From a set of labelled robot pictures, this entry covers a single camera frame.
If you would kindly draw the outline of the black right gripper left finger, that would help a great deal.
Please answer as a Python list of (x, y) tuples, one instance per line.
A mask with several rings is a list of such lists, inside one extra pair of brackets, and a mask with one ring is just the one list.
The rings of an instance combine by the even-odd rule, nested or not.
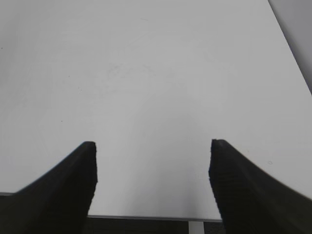
[(0, 201), (2, 234), (80, 234), (98, 182), (97, 148), (80, 144), (58, 165)]

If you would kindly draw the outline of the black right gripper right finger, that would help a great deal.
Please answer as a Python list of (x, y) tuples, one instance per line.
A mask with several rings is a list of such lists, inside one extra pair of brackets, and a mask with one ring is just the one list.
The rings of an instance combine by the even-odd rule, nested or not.
[(223, 139), (211, 142), (209, 181), (226, 233), (310, 234), (312, 201)]

